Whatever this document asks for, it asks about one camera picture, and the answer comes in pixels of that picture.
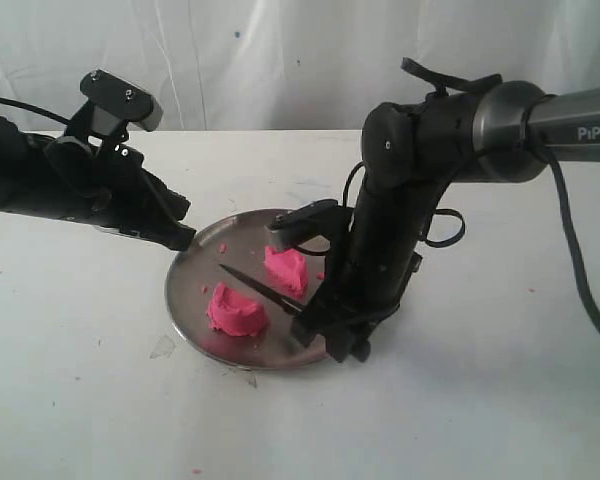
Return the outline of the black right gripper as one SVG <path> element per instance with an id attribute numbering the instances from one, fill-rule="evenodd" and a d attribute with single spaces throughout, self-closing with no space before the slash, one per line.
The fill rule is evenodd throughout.
<path id="1" fill-rule="evenodd" d="M 324 325 L 351 324 L 327 331 L 327 353 L 338 363 L 368 359 L 372 322 L 399 306 L 415 245 L 442 188 L 417 180 L 384 188 L 364 177 L 351 230 L 325 265 L 324 282 L 304 314 L 292 321 L 290 333 L 301 346 L 322 336 Z"/>

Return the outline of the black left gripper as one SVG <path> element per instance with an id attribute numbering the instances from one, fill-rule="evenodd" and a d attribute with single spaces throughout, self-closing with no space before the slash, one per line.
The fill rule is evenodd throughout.
<path id="1" fill-rule="evenodd" d="M 95 224 L 172 251 L 187 251 L 196 230 L 182 220 L 190 202 L 143 168 L 144 155 L 111 139 L 96 146 L 63 135 L 44 155 L 53 171 L 87 201 Z"/>

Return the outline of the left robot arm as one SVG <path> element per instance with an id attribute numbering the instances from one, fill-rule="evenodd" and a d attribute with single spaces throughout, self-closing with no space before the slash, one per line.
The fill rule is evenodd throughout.
<path id="1" fill-rule="evenodd" d="M 190 207 L 142 166 L 144 156 L 105 141 L 25 133 L 0 116 L 0 212 L 101 227 L 187 250 Z"/>

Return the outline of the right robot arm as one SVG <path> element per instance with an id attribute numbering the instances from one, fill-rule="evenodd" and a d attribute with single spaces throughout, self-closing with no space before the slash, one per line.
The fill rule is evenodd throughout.
<path id="1" fill-rule="evenodd" d="M 600 163 L 600 87 L 553 95 L 498 74 L 466 80 L 410 58 L 402 69 L 432 86 L 415 105 L 385 102 L 361 134 L 363 180 L 356 203 L 338 202 L 322 285 L 291 332 L 322 337 L 336 361 L 365 360 L 370 336 L 398 308 L 418 269 L 440 200 L 455 182 L 522 183 L 550 169 L 576 288 L 600 335 L 561 164 Z"/>

